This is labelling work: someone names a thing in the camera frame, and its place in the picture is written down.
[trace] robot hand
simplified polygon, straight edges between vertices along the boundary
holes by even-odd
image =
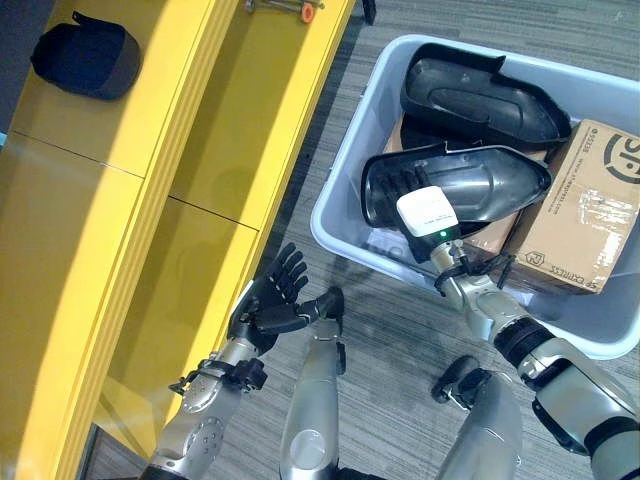
[[[341,315],[339,288],[301,305],[295,303],[307,283],[302,276],[306,268],[302,253],[287,245],[245,290],[231,314],[222,349],[169,387],[182,395],[182,403],[162,431],[141,480],[202,478],[218,455],[243,392],[261,389],[267,379],[257,357],[273,347],[280,333]]]

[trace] gray plastic bin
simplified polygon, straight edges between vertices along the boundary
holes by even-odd
[[[422,44],[434,42],[483,55],[506,55],[502,69],[544,88],[574,122],[591,118],[633,134],[640,129],[640,84],[611,75],[426,35],[391,42],[373,69],[331,174],[316,202],[311,231],[338,255],[416,285],[427,294],[434,275],[417,265],[406,240],[393,230],[372,229],[360,210],[360,176],[366,160],[382,152],[402,115],[400,87],[407,65]],[[596,359],[616,358],[640,340],[640,228],[636,222],[613,275],[600,295],[522,294],[510,291],[553,333]]]

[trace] black plastic cover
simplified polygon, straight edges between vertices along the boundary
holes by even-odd
[[[399,228],[395,200],[438,186],[464,236],[541,200],[550,185],[551,174],[544,165],[511,148],[449,151],[446,145],[435,145],[371,157],[362,173],[360,200],[369,225]],[[389,198],[389,191],[394,198]]]
[[[501,74],[505,59],[427,43],[409,63],[402,107],[485,145],[542,150],[566,142],[568,115],[540,87]]]

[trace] yellow shelf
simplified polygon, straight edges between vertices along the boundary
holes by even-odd
[[[256,231],[169,198],[102,389],[96,423],[149,456],[176,395],[167,385],[225,328]]]
[[[0,162],[0,476],[50,478],[142,180],[10,134]]]
[[[324,3],[311,25],[278,11],[236,12],[172,196],[270,228],[353,5]]]
[[[308,26],[230,0],[56,4],[49,26],[120,23],[143,63],[113,102],[30,73],[0,153],[2,478],[72,478],[94,418],[150,452],[167,383],[254,273],[353,1]]]
[[[70,22],[73,9],[124,25],[140,43],[143,63],[132,90],[112,102],[63,92],[31,72],[0,154],[0,197],[11,200],[0,207],[2,271],[20,271],[19,282],[5,280],[0,297],[0,319],[14,327],[0,337],[0,358],[3,365],[19,365],[28,357],[30,365],[12,375],[19,381],[11,389],[0,391],[3,412],[20,410],[12,428],[0,433],[3,478],[75,475],[144,258],[236,7],[228,0],[61,0],[54,7],[49,26]],[[34,156],[41,168],[58,160],[46,165],[55,169],[47,173],[55,186],[37,180],[25,160]],[[81,181],[71,159],[101,172],[93,184]],[[22,177],[14,170],[24,177],[20,190],[15,182]],[[134,182],[135,195],[109,178]],[[52,190],[61,198],[52,200]],[[49,216],[64,196],[84,203],[68,209],[69,219],[63,209]],[[81,256],[85,250],[91,254]],[[61,255],[73,263],[58,261]],[[73,305],[37,309],[43,295]],[[32,313],[26,327],[16,320],[21,308]],[[33,331],[25,334],[29,325]],[[30,336],[41,344],[33,353],[25,343]]]
[[[185,218],[197,216],[203,224],[192,222],[193,232],[182,226],[175,236],[159,227],[95,415],[140,455],[150,455],[178,407],[179,397],[166,386],[220,345],[231,306],[254,274],[353,1],[325,5],[311,25],[280,12],[238,10],[229,26],[167,203],[182,205]],[[236,225],[235,235],[245,232],[247,240],[216,240],[219,224]],[[204,241],[198,228],[219,256],[207,270],[207,260],[194,253],[193,271],[179,277],[173,257],[195,239]],[[246,232],[253,232],[251,242]],[[229,262],[215,277],[224,282],[212,285],[220,259]],[[153,288],[159,292],[150,299]],[[194,307],[180,312],[170,292],[185,291]],[[142,329],[149,339],[140,339]],[[156,355],[152,345],[165,351],[175,338],[182,340],[170,364],[149,372],[148,365],[156,365],[149,359]]]

